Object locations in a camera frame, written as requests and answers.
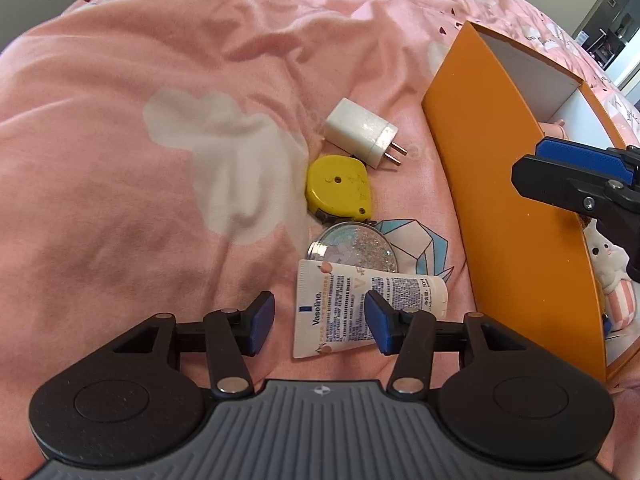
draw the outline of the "gray ribbed panel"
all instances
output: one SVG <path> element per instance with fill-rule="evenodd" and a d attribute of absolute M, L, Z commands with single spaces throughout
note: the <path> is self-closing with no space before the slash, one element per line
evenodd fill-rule
<path fill-rule="evenodd" d="M 604 480 L 594 463 L 527 473 L 486 464 L 450 443 L 421 404 L 376 382 L 269 381 L 253 399 L 223 402 L 183 448 L 120 471 L 50 462 L 34 480 Z"/>

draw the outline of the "black circular motor housing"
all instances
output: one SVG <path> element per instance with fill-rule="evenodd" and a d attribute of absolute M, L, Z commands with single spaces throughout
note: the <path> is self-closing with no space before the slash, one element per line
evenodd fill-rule
<path fill-rule="evenodd" d="M 47 457 L 123 466 L 175 449 L 204 411 L 199 387 L 166 359 L 101 349 L 43 384 L 29 418 Z"/>
<path fill-rule="evenodd" d="M 524 468 L 590 460 L 614 416 L 601 384 L 534 345 L 475 356 L 444 384 L 438 410 L 467 447 Z"/>

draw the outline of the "plug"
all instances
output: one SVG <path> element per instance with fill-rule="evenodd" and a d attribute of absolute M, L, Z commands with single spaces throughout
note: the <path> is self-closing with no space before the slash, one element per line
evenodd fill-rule
<path fill-rule="evenodd" d="M 401 162 L 386 152 L 392 148 L 401 155 L 407 154 L 394 142 L 397 132 L 397 126 L 347 98 L 341 99 L 324 124 L 326 140 L 374 169 L 383 156 L 400 166 Z"/>

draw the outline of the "plush toy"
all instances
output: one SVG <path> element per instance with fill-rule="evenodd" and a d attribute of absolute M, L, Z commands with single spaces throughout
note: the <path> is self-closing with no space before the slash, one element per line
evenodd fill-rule
<path fill-rule="evenodd" d="M 605 294 L 605 314 L 611 322 L 611 331 L 622 330 L 636 314 L 636 296 L 626 273 L 629 257 L 597 231 L 595 220 L 586 227 L 584 236 L 593 272 Z"/>

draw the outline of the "round glitter compact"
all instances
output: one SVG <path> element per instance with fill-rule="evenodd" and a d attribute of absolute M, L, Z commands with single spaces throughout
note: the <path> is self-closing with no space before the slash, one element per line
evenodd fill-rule
<path fill-rule="evenodd" d="M 386 238 L 360 222 L 341 222 L 329 227 L 311 244 L 306 259 L 398 272 L 398 261 Z"/>

